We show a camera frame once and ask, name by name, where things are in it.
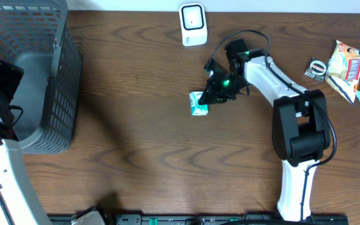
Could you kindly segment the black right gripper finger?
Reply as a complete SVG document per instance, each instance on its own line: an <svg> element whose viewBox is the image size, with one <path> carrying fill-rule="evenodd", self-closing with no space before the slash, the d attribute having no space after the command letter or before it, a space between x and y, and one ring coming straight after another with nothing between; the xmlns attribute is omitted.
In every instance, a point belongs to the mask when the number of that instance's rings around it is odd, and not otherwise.
<svg viewBox="0 0 360 225"><path fill-rule="evenodd" d="M201 97L198 100L199 105L209 105L209 104L221 104L225 103L230 99L229 95L216 95L214 93L203 92Z"/></svg>
<svg viewBox="0 0 360 225"><path fill-rule="evenodd" d="M206 88L203 92L205 93L214 93L216 95L218 95L219 91L220 91L220 82L214 79L208 79L207 80L207 84L206 84Z"/></svg>

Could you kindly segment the teal kleenex tissue pack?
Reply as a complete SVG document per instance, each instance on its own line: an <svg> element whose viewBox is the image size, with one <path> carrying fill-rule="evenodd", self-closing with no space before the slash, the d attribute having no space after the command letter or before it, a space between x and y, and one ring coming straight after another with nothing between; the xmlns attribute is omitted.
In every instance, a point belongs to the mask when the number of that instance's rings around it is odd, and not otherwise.
<svg viewBox="0 0 360 225"><path fill-rule="evenodd" d="M192 116L206 116L209 113L209 108L207 105L199 104L199 100L202 95L203 95L202 91L193 91L189 93Z"/></svg>

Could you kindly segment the dark green round-label packet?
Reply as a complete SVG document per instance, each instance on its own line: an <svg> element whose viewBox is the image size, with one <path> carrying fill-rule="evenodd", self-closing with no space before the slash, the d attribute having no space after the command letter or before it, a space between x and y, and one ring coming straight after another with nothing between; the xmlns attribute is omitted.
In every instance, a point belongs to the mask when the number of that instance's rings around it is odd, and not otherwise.
<svg viewBox="0 0 360 225"><path fill-rule="evenodd" d="M304 75L313 78L317 81L325 80L328 74L328 63L312 58L307 65Z"/></svg>

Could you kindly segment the large white snack bag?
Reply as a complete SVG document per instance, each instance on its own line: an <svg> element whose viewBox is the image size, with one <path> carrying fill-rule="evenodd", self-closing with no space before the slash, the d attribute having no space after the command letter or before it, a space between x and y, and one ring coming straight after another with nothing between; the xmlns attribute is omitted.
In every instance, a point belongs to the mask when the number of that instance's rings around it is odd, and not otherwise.
<svg viewBox="0 0 360 225"><path fill-rule="evenodd" d="M325 81L346 101L354 104L360 79L360 50L336 41Z"/></svg>

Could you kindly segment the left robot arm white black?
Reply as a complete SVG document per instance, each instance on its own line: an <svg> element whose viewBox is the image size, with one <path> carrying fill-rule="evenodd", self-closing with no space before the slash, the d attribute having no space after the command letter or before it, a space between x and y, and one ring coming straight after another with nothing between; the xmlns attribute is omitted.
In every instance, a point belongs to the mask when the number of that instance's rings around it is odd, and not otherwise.
<svg viewBox="0 0 360 225"><path fill-rule="evenodd" d="M50 224L29 180L14 131L11 105L23 77L20 67L0 59L0 224Z"/></svg>

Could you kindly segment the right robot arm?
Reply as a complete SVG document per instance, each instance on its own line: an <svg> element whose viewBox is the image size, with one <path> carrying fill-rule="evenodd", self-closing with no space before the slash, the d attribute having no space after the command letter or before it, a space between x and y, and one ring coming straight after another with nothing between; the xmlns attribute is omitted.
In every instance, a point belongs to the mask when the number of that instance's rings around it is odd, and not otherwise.
<svg viewBox="0 0 360 225"><path fill-rule="evenodd" d="M285 221L306 221L311 216L313 177L333 131L324 94L309 91L287 77L262 49L248 49L243 39L225 47L230 71L213 58L204 69L209 73L200 105L234 100L242 88L254 86L272 106L271 140L282 161L282 188L277 202Z"/></svg>

